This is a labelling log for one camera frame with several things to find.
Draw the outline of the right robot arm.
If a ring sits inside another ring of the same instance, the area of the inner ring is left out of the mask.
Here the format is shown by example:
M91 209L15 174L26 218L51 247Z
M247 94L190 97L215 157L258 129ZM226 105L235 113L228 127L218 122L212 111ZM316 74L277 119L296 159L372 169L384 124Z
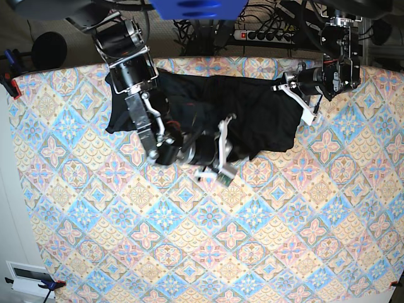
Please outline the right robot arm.
M227 135L228 125L236 115L231 113L222 119L213 132L201 126L186 133L172 119L169 101L158 89L159 73L146 44L150 32L142 31L134 19L121 16L121 11L146 15L152 5L114 1L8 1L8 5L28 19L65 19L92 37L108 65L113 106L124 108L108 132L118 132L130 122L150 163L169 166L179 161L197 165L196 178L230 186L237 170L227 161L232 149Z

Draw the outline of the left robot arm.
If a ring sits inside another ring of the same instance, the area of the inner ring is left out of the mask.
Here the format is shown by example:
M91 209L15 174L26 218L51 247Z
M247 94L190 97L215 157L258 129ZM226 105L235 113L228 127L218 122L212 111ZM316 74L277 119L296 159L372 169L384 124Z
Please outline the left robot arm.
M307 4L323 26L319 35L315 35L306 22ZM308 69L300 62L295 71L284 72L280 83L271 88L274 92L283 91L302 107L301 119L308 126L316 120L322 98L332 101L338 94L352 91L360 84L357 24L362 18L337 9L334 4L323 6L325 13L314 1L302 1L298 16L309 41L323 53L322 65Z

